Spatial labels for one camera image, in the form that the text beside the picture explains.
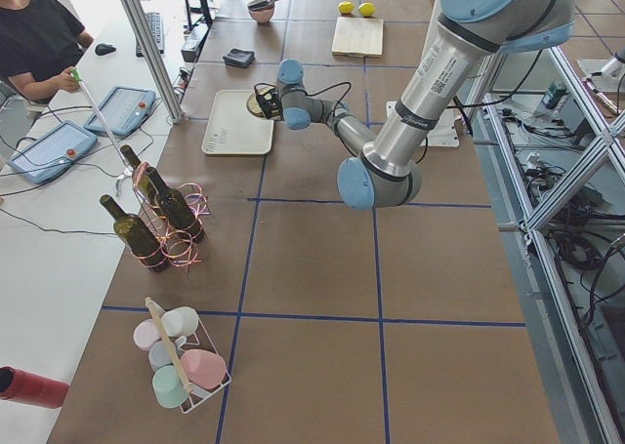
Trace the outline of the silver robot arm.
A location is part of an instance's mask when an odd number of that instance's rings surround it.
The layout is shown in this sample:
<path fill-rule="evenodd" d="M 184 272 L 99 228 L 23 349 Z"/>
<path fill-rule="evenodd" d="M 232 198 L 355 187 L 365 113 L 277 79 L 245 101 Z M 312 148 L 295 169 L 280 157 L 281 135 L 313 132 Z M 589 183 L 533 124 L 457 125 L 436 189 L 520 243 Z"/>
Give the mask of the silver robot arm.
<path fill-rule="evenodd" d="M 574 25 L 575 0 L 439 0 L 437 36 L 379 134 L 341 101 L 305 90 L 304 70 L 283 61 L 276 83 L 256 86 L 247 109 L 281 120 L 291 130 L 326 125 L 352 153 L 339 167 L 344 203 L 356 210 L 403 205 L 421 187 L 414 154 L 436 126 L 474 65 L 493 54 L 539 51 L 565 42 Z"/>

